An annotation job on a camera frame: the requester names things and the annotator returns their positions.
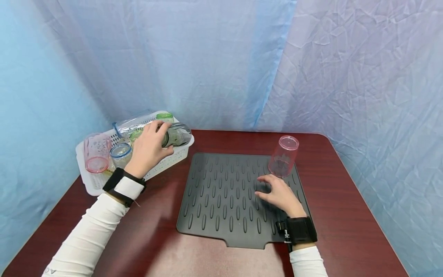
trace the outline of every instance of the black wrist strap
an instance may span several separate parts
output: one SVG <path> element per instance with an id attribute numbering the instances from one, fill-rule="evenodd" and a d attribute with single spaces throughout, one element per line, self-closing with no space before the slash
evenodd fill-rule
<path id="1" fill-rule="evenodd" d="M 277 230 L 284 235 L 284 242 L 293 245 L 317 241 L 317 231 L 310 217 L 287 218 L 276 222 Z"/>
<path id="2" fill-rule="evenodd" d="M 118 184 L 118 182 L 120 182 L 120 180 L 123 177 L 127 177 L 127 178 L 141 184 L 143 186 L 143 190 L 141 192 L 143 192 L 146 189 L 145 181 L 143 179 L 139 179 L 137 177 L 132 176 L 131 174 L 124 171 L 122 168 L 116 168 L 114 173 L 111 175 L 111 177 L 109 178 L 109 180 L 106 182 L 105 186 L 103 187 L 103 190 L 105 192 L 109 193 L 110 195 L 114 196 L 115 198 L 123 201 L 124 206 L 128 208 L 132 205 L 132 203 L 134 203 L 134 200 L 132 200 L 131 198 L 127 197 L 126 195 L 123 195 L 123 194 L 116 192 L 114 190 L 115 186 Z"/>

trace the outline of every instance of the blue-rimmed jar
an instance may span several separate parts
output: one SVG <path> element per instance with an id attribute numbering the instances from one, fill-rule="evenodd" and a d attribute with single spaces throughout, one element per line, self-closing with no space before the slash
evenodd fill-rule
<path id="1" fill-rule="evenodd" d="M 124 168 L 132 158 L 132 147 L 127 143 L 117 144 L 110 155 L 116 168 Z"/>

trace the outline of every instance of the table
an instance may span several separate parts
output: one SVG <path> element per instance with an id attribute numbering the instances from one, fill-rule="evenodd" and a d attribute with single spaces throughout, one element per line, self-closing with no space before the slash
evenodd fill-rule
<path id="1" fill-rule="evenodd" d="M 283 133 L 193 131 L 188 157 L 148 181 L 111 237 L 95 276 L 293 276 L 288 250 L 227 248 L 221 240 L 180 234 L 177 217 L 196 152 L 271 155 Z M 330 277 L 407 276 L 329 140 L 293 134 L 297 168 Z M 5 277 L 40 276 L 95 198 L 78 178 L 6 269 Z"/>

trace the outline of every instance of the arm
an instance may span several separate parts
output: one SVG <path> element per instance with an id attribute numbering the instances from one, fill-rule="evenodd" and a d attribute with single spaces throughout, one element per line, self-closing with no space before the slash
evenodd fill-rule
<path id="1" fill-rule="evenodd" d="M 163 124 L 156 132 L 157 126 L 161 124 L 161 121 L 153 121 L 146 125 L 142 135 L 134 143 L 132 159 L 125 167 L 127 173 L 143 178 L 163 158 L 174 153 L 172 147 L 168 149 L 161 147 L 161 141 L 170 126 Z M 128 197 L 130 195 L 135 200 L 143 190 L 143 186 L 123 177 L 114 190 Z M 62 243 L 42 276 L 91 276 L 111 235 L 128 210 L 122 201 L 112 195 L 107 193 L 100 195 Z"/>
<path id="2" fill-rule="evenodd" d="M 256 191 L 261 199 L 282 209 L 290 218 L 307 217 L 302 204 L 292 192 L 291 188 L 280 178 L 274 175 L 258 177 L 261 182 L 271 185 L 270 193 Z M 323 259 L 315 243 L 301 243 L 293 246 L 289 254 L 292 270 L 296 277 L 327 277 Z"/>

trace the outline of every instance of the white long-sleeve shirt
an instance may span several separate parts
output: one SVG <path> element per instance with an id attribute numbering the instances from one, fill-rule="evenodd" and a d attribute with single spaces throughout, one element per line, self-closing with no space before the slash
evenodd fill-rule
<path id="1" fill-rule="evenodd" d="M 127 177 L 115 188 L 134 200 L 141 189 L 140 184 Z M 42 277 L 91 276 L 109 238 L 128 210 L 109 195 L 100 195 L 62 243 Z M 289 256 L 295 277 L 327 277 L 316 246 L 292 251 Z"/>

